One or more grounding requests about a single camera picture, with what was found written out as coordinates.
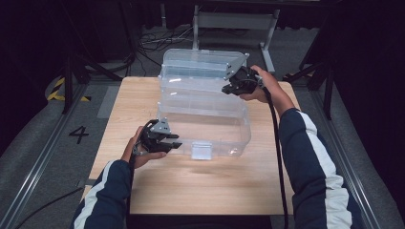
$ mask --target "cable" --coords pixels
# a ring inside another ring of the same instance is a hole
[[[279,179],[280,179],[280,191],[281,191],[281,199],[283,202],[283,210],[284,210],[284,228],[288,229],[288,207],[287,207],[287,201],[286,201],[286,190],[285,190],[285,186],[284,186],[283,162],[282,162],[282,158],[281,158],[280,137],[279,137],[279,133],[278,133],[277,116],[276,116],[276,111],[274,110],[273,102],[271,100],[271,93],[268,91],[268,89],[266,87],[263,88],[263,91],[266,94],[268,107],[271,110],[271,117],[273,119],[274,140],[276,143],[277,164],[278,164]]]
[[[14,229],[20,228],[28,219],[30,219],[31,217],[33,217],[35,214],[37,214],[37,213],[38,213],[39,211],[41,211],[42,209],[44,209],[44,208],[50,206],[51,204],[53,204],[53,203],[55,203],[55,202],[60,201],[60,200],[63,199],[63,198],[66,198],[66,197],[68,197],[68,196],[70,196],[70,195],[73,195],[73,194],[77,193],[77,192],[80,191],[80,190],[83,190],[83,188],[81,188],[81,187],[80,187],[80,188],[77,188],[77,189],[73,190],[72,192],[70,192],[70,193],[68,193],[68,194],[66,194],[66,195],[63,195],[62,197],[57,198],[57,199],[55,199],[55,200],[53,200],[53,201],[51,201],[51,202],[49,202],[49,203],[43,205],[42,207],[38,208],[38,209],[35,210],[33,213],[31,213],[29,216],[27,216],[27,217],[26,217],[20,224],[18,224]]]

